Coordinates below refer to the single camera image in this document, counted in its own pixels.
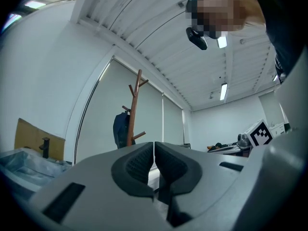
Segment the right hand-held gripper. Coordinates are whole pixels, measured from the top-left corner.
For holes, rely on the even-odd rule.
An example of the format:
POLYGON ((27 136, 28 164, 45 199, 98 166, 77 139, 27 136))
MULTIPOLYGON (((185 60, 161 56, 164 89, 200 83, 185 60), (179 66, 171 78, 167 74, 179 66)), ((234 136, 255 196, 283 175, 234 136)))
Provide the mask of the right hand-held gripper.
POLYGON ((265 145, 273 139, 264 119, 257 121, 244 133, 238 135, 237 146, 242 149, 253 149, 265 145))

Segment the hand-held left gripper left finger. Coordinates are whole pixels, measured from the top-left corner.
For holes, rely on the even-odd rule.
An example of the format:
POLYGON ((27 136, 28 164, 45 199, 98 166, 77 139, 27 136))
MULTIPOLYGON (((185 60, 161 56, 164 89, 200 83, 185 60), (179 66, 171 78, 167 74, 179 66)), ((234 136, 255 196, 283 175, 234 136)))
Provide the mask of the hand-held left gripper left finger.
POLYGON ((153 159, 152 142, 91 156, 42 187, 30 203, 73 231, 170 231, 147 183, 153 159))

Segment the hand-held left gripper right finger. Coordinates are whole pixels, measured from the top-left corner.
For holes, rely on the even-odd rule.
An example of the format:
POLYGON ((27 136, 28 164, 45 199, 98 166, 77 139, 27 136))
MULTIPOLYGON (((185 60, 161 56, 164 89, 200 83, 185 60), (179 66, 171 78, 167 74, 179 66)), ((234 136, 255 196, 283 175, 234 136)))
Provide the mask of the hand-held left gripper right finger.
POLYGON ((247 160, 156 142, 160 171, 159 200, 168 205, 156 231, 232 231, 244 201, 232 197, 247 160))

